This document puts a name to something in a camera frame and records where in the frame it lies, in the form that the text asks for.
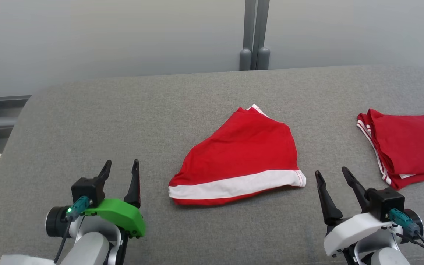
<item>gray table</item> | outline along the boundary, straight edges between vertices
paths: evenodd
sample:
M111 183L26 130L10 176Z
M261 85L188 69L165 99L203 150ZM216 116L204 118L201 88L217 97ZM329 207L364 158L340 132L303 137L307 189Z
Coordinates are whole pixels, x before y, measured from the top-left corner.
M238 107L256 103L291 128L305 188L215 208L176 206L168 182L192 146ZM351 66L123 77L75 82L31 97L0 161L0 256L54 258L45 233L53 206L71 202L70 186L113 166L105 192L123 198L140 160L145 238L128 244L126 264L345 264L323 250L325 225L315 170L345 216L359 213L340 168L366 187L385 188L374 151L356 127L368 108L424 114L424 69ZM424 221L424 183L404 188L407 208ZM66 245L71 248L72 240ZM412 264L424 250L402 245Z

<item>red and white garment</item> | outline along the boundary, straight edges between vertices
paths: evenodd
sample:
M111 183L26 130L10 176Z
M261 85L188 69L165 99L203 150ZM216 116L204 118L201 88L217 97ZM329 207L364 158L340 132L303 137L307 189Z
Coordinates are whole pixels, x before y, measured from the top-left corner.
M194 146L168 189L177 204L210 206L305 183L291 130L253 104Z
M375 150L382 179L399 190L424 181L424 115L385 115L369 109L357 126Z

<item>white wall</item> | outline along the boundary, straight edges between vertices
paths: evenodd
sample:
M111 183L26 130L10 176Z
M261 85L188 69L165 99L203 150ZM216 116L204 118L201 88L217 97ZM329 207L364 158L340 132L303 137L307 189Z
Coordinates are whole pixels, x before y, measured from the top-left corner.
M234 71L244 0L0 0L0 97L74 80Z
M265 47L270 69L424 67L424 0L271 0Z

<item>red cloth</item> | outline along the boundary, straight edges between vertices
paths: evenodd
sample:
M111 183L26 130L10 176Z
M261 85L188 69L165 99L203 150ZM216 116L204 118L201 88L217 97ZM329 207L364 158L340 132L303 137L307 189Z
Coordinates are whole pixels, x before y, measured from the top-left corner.
M424 181L424 115L385 115L369 109L357 126L375 149L382 178L399 190Z
M284 185L305 186L289 127L254 105L194 146L170 181L177 204L219 205Z

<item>green plastic part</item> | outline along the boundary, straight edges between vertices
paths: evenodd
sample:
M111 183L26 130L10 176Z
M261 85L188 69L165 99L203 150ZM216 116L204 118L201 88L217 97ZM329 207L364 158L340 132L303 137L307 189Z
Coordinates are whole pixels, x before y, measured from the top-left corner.
M128 231L131 237L145 236L145 221L140 211L117 198L104 199L97 208L88 208L84 211L86 215L99 215Z

